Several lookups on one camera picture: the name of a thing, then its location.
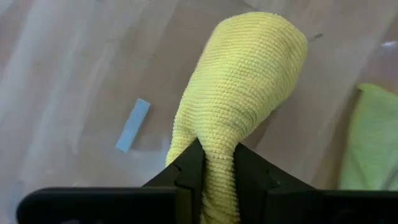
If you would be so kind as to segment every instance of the microfiber cloth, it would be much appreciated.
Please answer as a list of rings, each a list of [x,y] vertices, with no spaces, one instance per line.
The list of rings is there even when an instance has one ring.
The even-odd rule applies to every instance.
[[[372,84],[359,89],[339,188],[398,190],[398,96]]]
[[[166,165],[198,138],[206,156],[202,223],[239,223],[234,149],[293,91],[305,36],[284,18],[250,12],[213,31],[175,115]]]

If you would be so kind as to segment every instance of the wooden floor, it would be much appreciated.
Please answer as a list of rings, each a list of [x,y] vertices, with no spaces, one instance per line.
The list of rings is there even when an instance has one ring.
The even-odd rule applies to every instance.
[[[140,186],[164,167],[179,99],[222,19],[276,12],[307,36],[293,95],[244,143],[335,186],[355,84],[398,93],[396,0],[1,0],[0,223],[45,186]],[[114,148],[137,98],[152,107]]]

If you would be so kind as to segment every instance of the green cloth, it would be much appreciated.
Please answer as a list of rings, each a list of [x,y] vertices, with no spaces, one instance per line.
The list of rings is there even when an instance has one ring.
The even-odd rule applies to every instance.
[[[372,84],[359,89],[339,188],[398,190],[398,96]]]

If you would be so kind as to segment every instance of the yellow microfiber cloth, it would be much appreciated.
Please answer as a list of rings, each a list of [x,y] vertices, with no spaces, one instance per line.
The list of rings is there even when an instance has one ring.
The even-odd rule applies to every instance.
[[[196,138],[206,155],[202,223],[239,223],[233,154],[293,91],[305,36],[284,18],[250,12],[213,31],[185,89],[166,165]]]
[[[359,89],[339,188],[398,190],[398,96],[368,83]]]

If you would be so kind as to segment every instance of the blue paper strip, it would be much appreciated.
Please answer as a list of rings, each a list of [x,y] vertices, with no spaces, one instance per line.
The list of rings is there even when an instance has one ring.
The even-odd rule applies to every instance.
[[[137,99],[136,105],[134,106],[134,109],[130,113],[129,119],[124,125],[122,135],[116,143],[116,148],[122,150],[123,152],[127,152],[130,149],[134,139],[137,136],[139,128],[145,119],[149,107],[150,103],[142,99]]]

